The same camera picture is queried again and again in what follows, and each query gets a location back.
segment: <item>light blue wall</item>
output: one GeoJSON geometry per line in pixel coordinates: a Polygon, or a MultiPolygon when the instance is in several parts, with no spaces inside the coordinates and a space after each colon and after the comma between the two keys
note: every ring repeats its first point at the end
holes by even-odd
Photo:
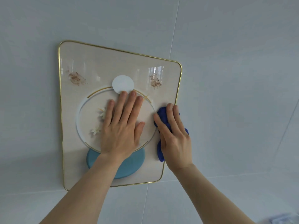
{"type": "MultiPolygon", "coordinates": [[[[57,46],[66,39],[179,61],[194,163],[254,221],[298,210],[299,0],[0,3],[3,223],[39,222],[65,194],[57,46]]],[[[168,168],[159,183],[111,189],[100,216],[198,221],[168,168]]]]}

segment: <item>flower decoration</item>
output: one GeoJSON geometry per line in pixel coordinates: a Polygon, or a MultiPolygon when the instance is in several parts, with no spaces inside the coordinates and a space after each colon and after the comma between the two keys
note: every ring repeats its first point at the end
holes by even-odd
{"type": "Polygon", "coordinates": [[[101,130],[99,128],[94,128],[91,130],[92,133],[94,133],[94,136],[97,134],[97,133],[100,133],[101,130]]]}
{"type": "Polygon", "coordinates": [[[100,109],[100,108],[98,108],[99,110],[101,110],[102,111],[102,113],[100,114],[100,117],[102,117],[102,119],[105,119],[105,117],[106,117],[106,109],[100,109]]]}

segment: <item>microfiber cloth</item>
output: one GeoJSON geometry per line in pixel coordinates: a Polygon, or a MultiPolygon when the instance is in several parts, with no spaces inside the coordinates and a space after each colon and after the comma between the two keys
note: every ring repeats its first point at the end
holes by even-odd
{"type": "MultiPolygon", "coordinates": [[[[172,133],[170,124],[167,120],[166,107],[161,107],[158,110],[157,114],[160,116],[161,121],[168,127],[168,129],[172,133]]],[[[162,150],[161,150],[161,140],[158,142],[158,145],[157,145],[157,154],[158,154],[159,160],[161,162],[164,162],[165,159],[164,159],[164,156],[163,156],[163,153],[162,153],[162,150]]]]}

